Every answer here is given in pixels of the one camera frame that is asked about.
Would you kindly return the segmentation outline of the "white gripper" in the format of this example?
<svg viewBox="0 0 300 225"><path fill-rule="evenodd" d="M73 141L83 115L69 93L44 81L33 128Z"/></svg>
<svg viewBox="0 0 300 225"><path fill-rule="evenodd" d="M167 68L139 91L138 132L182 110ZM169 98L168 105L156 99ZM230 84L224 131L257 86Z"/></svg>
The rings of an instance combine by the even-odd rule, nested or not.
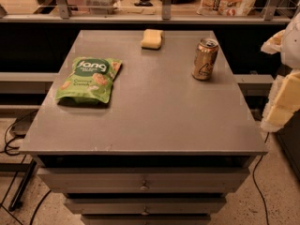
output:
<svg viewBox="0 0 300 225"><path fill-rule="evenodd" d="M300 13L284 30L275 33L261 46L264 53L280 52L281 62L290 68L300 68ZM261 128L267 132L282 129L300 110L300 71L277 75L262 112Z"/></svg>

